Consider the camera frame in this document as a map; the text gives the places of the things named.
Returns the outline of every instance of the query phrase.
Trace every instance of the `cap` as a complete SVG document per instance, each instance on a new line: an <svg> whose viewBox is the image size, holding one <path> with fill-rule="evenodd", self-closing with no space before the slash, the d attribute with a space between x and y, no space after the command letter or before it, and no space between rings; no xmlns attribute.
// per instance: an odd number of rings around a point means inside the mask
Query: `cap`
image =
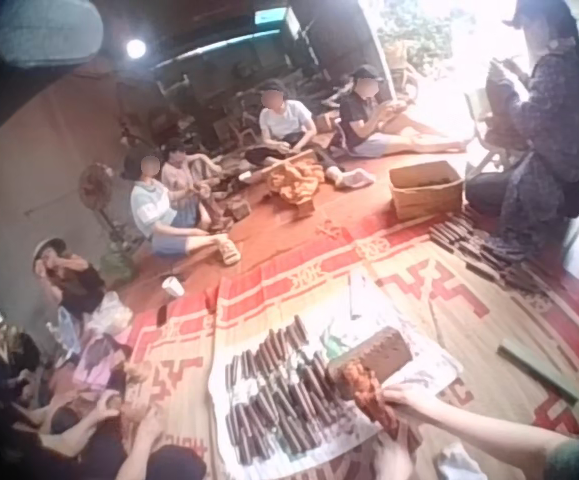
<svg viewBox="0 0 579 480"><path fill-rule="evenodd" d="M523 17L533 17L550 10L566 12L569 11L569 7L563 0L516 0L516 10L513 18L502 23L508 27L522 28Z"/></svg>
<svg viewBox="0 0 579 480"><path fill-rule="evenodd" d="M360 80L363 78L370 78L371 80L376 80L378 82L384 81L384 78L380 76L378 70L371 65L363 65L358 68L355 72L351 74L351 78L354 80Z"/></svg>
<svg viewBox="0 0 579 480"><path fill-rule="evenodd" d="M58 237L48 238L40 242L33 250L33 261L31 263L32 269L36 268L36 260L38 260L42 255L42 252L44 252L45 249L49 247L53 248L56 253L60 255L67 249L67 243L62 238Z"/></svg>
<svg viewBox="0 0 579 480"><path fill-rule="evenodd" d="M260 93L270 91L285 93L285 86L282 84L280 80L276 80L274 78L271 80L267 80L266 82L263 82L262 85L258 87L258 91Z"/></svg>

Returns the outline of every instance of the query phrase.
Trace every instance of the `white cup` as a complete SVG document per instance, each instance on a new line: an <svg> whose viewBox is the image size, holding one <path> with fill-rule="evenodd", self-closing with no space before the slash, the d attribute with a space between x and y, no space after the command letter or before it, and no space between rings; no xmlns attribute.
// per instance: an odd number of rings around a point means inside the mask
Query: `white cup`
<svg viewBox="0 0 579 480"><path fill-rule="evenodd" d="M162 282L162 288L172 297L182 297L185 294L185 289L176 277L168 277Z"/></svg>

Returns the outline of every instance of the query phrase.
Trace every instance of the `woven mat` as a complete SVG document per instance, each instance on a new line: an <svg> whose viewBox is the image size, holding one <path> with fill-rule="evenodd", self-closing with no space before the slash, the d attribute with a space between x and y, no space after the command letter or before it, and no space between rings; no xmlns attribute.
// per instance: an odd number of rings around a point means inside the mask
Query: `woven mat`
<svg viewBox="0 0 579 480"><path fill-rule="evenodd" d="M166 310L137 316L132 360L148 362L152 375L130 390L130 400L162 402L168 412L166 440L196 450L208 464L208 478L224 478L206 389L214 351L286 323L283 319L330 295L337 281L363 266L420 331L464 365L461 378L442 394L445 401L579 436L579 402L570 407L496 354L503 338L521 342L570 377L579 391L579 281L567 275L547 278L540 295L505 292L428 241L435 221L394 226L388 214L369 216L246 274L223 278L217 291L185 296ZM157 319L165 317L158 328ZM450 437L429 426L422 434L417 471L421 478L436 478L433 456ZM468 451L489 478L522 478L477 450ZM373 478L372 458L368 441L294 478Z"/></svg>

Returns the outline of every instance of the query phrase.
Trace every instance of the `ceiling light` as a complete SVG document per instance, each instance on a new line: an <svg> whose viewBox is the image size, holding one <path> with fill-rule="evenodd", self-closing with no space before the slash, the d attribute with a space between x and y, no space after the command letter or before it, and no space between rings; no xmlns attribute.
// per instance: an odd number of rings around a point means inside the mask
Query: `ceiling light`
<svg viewBox="0 0 579 480"><path fill-rule="evenodd" d="M127 43L127 55L129 58L137 59L147 52L147 45L142 40L131 40Z"/></svg>

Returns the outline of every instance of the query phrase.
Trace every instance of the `white t-shirt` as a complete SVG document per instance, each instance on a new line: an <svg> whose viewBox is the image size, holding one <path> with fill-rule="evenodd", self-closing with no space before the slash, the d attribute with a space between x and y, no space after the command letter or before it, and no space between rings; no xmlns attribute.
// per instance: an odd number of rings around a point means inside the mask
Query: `white t-shirt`
<svg viewBox="0 0 579 480"><path fill-rule="evenodd" d="M275 140L282 140L290 133L304 131L311 120L311 112L298 100L286 100L285 112L278 115L273 110L265 108L260 113L260 129L267 130L269 136Z"/></svg>

